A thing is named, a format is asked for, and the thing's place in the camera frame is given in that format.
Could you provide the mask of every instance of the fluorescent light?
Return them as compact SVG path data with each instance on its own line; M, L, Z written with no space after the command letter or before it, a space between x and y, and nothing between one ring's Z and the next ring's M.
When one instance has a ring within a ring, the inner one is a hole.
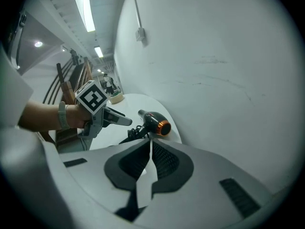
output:
M43 43L42 42L36 42L34 45L35 45L35 47L39 48L43 45Z
M99 56L100 58L103 57L102 51L100 47L95 47L94 50L96 51L97 56Z
M87 32L95 31L90 0L75 0L75 2Z

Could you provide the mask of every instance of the watch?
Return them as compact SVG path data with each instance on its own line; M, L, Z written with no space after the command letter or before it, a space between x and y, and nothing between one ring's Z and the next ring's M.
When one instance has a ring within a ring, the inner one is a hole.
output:
M62 130L66 130L70 128L67 122L67 115L66 115L67 107L68 105L66 105L64 101L61 101L58 107L58 119L59 119L59 123L61 124Z

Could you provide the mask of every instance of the forearm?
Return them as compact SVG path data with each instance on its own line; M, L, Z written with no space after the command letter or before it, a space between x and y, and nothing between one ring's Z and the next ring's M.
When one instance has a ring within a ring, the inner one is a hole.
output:
M58 107L29 101L19 120L19 126L33 132L60 130ZM85 121L91 118L89 112L79 105L69 105L66 108L66 117L71 128L82 128Z

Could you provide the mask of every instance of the black hair dryer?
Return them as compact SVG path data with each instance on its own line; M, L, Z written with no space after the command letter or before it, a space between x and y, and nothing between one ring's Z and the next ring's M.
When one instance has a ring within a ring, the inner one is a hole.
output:
M144 110L139 110L138 115L143 120L143 125L139 125L136 129L128 131L128 138L121 141L120 144L141 139L149 132L160 136L166 136L172 129L172 126L168 120L158 112L146 112Z

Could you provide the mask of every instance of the white table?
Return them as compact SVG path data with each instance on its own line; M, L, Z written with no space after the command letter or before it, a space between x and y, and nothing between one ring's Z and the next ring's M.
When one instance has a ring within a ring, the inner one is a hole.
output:
M143 121L138 115L140 109L159 112L164 115L172 125L172 130L169 135L163 137L149 133L150 137L181 143L181 138L173 118L157 100L142 94L125 94L124 99L121 102L111 104L110 101L108 101L107 106L132 119L132 124L130 126L109 125L107 128L103 128L98 136L92 140L90 150L118 145L122 140L127 138L128 130L136 128L137 125L143 125Z

